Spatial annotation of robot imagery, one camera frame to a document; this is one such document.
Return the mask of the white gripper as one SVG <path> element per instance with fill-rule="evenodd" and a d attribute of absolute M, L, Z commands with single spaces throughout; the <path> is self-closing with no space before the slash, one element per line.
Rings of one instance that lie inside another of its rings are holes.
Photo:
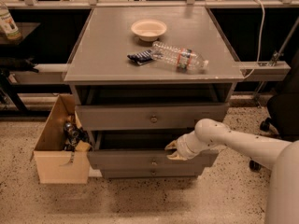
<path fill-rule="evenodd" d="M 171 141 L 164 149 L 177 149 L 177 151 L 167 155 L 169 160 L 186 161 L 193 159 L 202 151 L 206 150 L 207 144 L 200 141 L 195 132 L 191 132 L 183 134 L 177 140 Z"/>

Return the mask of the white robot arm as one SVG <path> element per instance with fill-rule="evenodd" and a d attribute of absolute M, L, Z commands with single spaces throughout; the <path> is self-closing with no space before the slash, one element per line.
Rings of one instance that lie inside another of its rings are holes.
<path fill-rule="evenodd" d="M 299 142 L 242 133 L 213 119 L 201 119 L 190 133 L 165 148 L 170 160 L 187 161 L 223 145 L 271 171 L 264 224 L 299 224 Z"/>

